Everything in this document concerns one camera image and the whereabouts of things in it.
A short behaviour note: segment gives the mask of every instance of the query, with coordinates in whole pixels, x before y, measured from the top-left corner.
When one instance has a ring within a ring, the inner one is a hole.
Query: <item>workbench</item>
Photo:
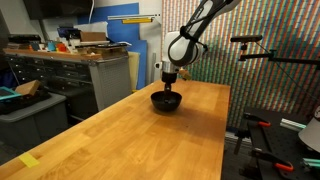
[[[280,126],[281,119],[307,124],[305,117],[297,114],[287,114],[270,110],[246,107],[245,112],[258,116],[264,120],[271,122],[270,127],[261,127],[256,122],[247,122],[248,130],[254,148],[268,151],[291,162],[294,166],[293,172],[277,170],[273,164],[268,161],[257,160],[257,168],[261,179],[317,179],[319,174],[307,172],[300,162],[302,158],[319,159],[320,154],[315,151],[309,151],[298,137],[298,132]]]
[[[3,51],[18,84],[38,80],[49,92],[67,97],[69,119],[85,120],[131,94],[129,56],[124,47],[108,48],[103,56]]]
[[[156,110],[150,84],[0,167],[0,179],[221,179],[230,87],[178,79],[177,110]]]

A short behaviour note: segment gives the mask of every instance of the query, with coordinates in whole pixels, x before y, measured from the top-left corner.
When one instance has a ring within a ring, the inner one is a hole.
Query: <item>white wall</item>
[[[96,7],[114,6],[120,4],[139,3],[140,14],[162,14],[162,0],[96,0]],[[154,79],[160,79],[160,72],[153,68],[152,57],[156,54],[156,61],[161,58],[161,25],[158,21],[140,24],[140,39],[147,40],[147,83],[152,82],[151,72],[154,71]]]
[[[162,0],[95,0],[95,7],[114,6],[128,3],[139,3],[140,14],[161,14]],[[23,0],[0,0],[0,9],[8,25],[11,34],[39,34],[41,29],[37,20],[30,20]],[[47,19],[44,25],[50,39],[58,37],[59,24],[77,24],[76,17]],[[147,84],[152,82],[151,71],[153,69],[152,57],[156,54],[156,60],[160,61],[161,53],[161,25],[159,22],[140,24],[140,39],[147,40]],[[155,80],[160,78],[159,70],[154,70]]]

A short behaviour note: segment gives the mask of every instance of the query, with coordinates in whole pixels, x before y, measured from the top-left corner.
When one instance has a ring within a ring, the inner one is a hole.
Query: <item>wooden table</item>
[[[157,81],[31,149],[37,166],[0,166],[0,179],[220,179],[230,87],[178,80],[171,113],[150,100],[163,88]]]

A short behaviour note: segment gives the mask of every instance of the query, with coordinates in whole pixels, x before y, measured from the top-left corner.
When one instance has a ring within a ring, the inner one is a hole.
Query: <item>floor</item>
[[[250,150],[249,143],[242,143],[239,154],[234,155],[233,150],[235,148],[235,140],[226,138],[225,151],[223,157],[222,166],[222,180],[244,180],[246,178],[239,175],[239,169],[245,163],[248,163],[250,157],[248,152]],[[6,163],[12,158],[22,154],[23,151],[10,147],[0,142],[0,165]]]

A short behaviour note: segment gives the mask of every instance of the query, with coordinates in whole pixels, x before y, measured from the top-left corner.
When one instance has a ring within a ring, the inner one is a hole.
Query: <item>cabinet drawer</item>
[[[84,91],[85,89],[92,89],[93,86],[90,83],[85,83],[72,79],[65,79],[54,77],[48,80],[48,88],[52,90],[60,90],[64,92],[73,92],[72,94],[76,94],[77,92]]]
[[[25,77],[25,76],[17,76],[18,81],[20,82],[20,84],[26,83],[26,82],[30,82],[34,79],[30,78],[30,77]]]
[[[34,70],[35,70],[36,72],[46,72],[46,68],[45,68],[45,67],[35,66],[35,67],[34,67]]]
[[[39,59],[39,58],[33,58],[29,62],[32,63],[32,64],[44,65],[45,60]]]
[[[15,68],[12,68],[13,69],[13,72],[16,74],[16,75],[27,75],[30,73],[30,70],[29,69],[15,69]]]
[[[65,70],[89,72],[89,67],[88,65],[85,65],[85,64],[62,62],[61,65],[62,65],[62,68]]]
[[[22,57],[6,56],[5,60],[13,63],[26,64],[25,59]]]
[[[9,65],[11,66],[12,69],[24,69],[25,68],[25,64],[22,64],[22,63],[9,62]]]
[[[47,73],[43,72],[43,73],[39,73],[39,72],[33,72],[33,73],[30,73],[30,75],[32,77],[32,79],[38,79],[38,80],[41,80],[41,79],[46,79],[46,78],[49,78],[50,75],[48,75]]]
[[[56,60],[45,60],[44,65],[52,68],[61,68],[61,62]]]
[[[46,73],[50,75],[56,75],[56,71],[53,68],[46,67]]]
[[[57,70],[57,75],[61,77],[66,77],[69,79],[78,79],[78,80],[84,80],[84,81],[91,80],[90,74],[85,72]]]

